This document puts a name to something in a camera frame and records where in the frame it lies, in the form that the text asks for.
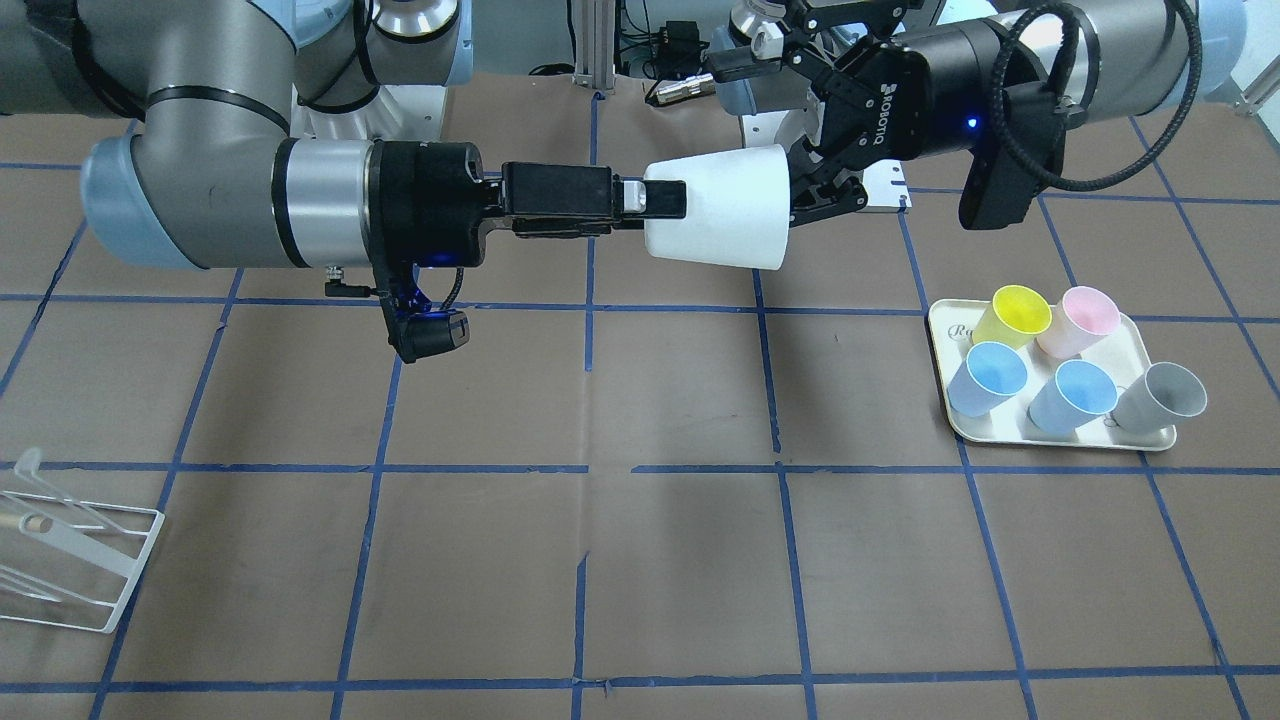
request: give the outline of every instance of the white paper cup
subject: white paper cup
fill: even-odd
[[[654,163],[644,179],[684,181],[681,219],[644,222],[649,255],[777,270],[791,232],[791,186],[781,145]]]

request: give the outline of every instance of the cable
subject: cable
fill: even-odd
[[[462,292],[462,268],[458,268],[458,273],[453,275],[453,288],[449,295],[440,302],[440,310],[448,310],[453,307],[453,302],[458,299],[458,293]]]
[[[1036,161],[1034,158],[1030,156],[1018,138],[1014,137],[1012,132],[1009,129],[1009,123],[1005,119],[1005,76],[1009,72],[1009,63],[1014,56],[1014,51],[1018,49],[1019,38],[1023,32],[1025,32],[1027,28],[1030,27],[1030,24],[1041,15],[1055,15],[1062,20],[1062,47],[1059,50],[1059,58],[1053,63],[1053,74],[1050,79],[1065,86],[1064,70],[1070,67],[1070,63],[1074,63],[1075,45],[1078,42],[1080,27],[1075,13],[1080,12],[1080,9],[1068,3],[1050,1],[1025,12],[1023,17],[1014,23],[1014,27],[1009,29],[1009,36],[1001,42],[1000,54],[996,56],[996,65],[991,73],[991,95],[988,96],[987,106],[991,111],[991,124],[996,131],[996,137],[1000,140],[1000,145],[1014,158],[1021,169],[1027,170],[1032,177],[1050,187],[1070,192],[1091,192],[1120,184],[1121,182],[1137,176],[1148,165],[1155,163],[1156,158],[1158,158],[1160,154],[1169,147],[1169,143],[1172,142],[1174,136],[1178,135],[1179,129],[1181,129],[1183,122],[1187,119],[1188,113],[1192,110],[1192,105],[1196,102],[1196,94],[1199,91],[1201,72],[1204,65],[1204,54],[1203,46],[1201,45],[1199,20],[1192,12],[1190,6],[1187,5],[1187,0],[1165,0],[1165,3],[1183,20],[1183,27],[1187,31],[1188,60],[1190,63],[1187,77],[1187,88],[1183,91],[1183,97],[1178,102],[1178,110],[1174,111],[1174,117],[1169,120],[1169,126],[1165,128],[1165,132],[1161,133],[1160,138],[1156,140],[1155,145],[1152,145],[1151,149],[1142,155],[1142,158],[1120,172],[1091,181],[1068,179],[1062,176],[1046,170],[1039,163]],[[1059,91],[1061,91],[1061,88],[1055,88],[1055,92]]]
[[[568,45],[573,53],[573,65],[577,67],[577,33],[573,32],[573,0],[564,0],[564,22],[568,23]]]
[[[321,113],[329,109],[329,106],[325,105],[316,105],[316,101],[328,95],[329,91],[338,85],[338,81],[342,79],[342,76],[347,73],[347,68],[349,68],[351,64],[356,61],[356,58],[360,58],[361,51],[366,54],[369,53],[367,44],[362,41],[369,37],[369,29],[374,24],[372,0],[355,0],[351,12],[352,12],[351,22],[352,26],[355,26],[355,32],[357,37],[356,47],[352,49],[351,55],[347,55],[347,60],[342,64],[340,68],[338,68],[338,72],[334,73],[332,78],[329,78],[329,82],[326,82],[324,87],[321,87],[320,91],[315,94],[315,97],[305,99],[301,95],[298,95],[298,105],[302,105],[303,108],[310,108],[312,110],[319,110]],[[364,24],[361,24],[358,18],[364,18]]]

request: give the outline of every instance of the yellow cup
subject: yellow cup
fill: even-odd
[[[991,307],[973,329],[973,343],[995,341],[1018,350],[1047,331],[1052,322],[1053,314],[1041,293],[1020,284],[1006,284],[996,291]]]

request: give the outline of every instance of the silver metal band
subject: silver metal band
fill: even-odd
[[[289,154],[289,225],[307,265],[369,265],[366,176],[371,150],[362,140],[305,140]]]

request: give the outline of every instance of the blue cup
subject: blue cup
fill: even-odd
[[[1029,411],[1039,429],[1065,436],[1115,410],[1116,400],[1116,383],[1106,370],[1088,360],[1068,360],[1032,400]]]
[[[1002,342],[979,342],[947,386],[951,409],[980,418],[1027,387],[1027,364]]]

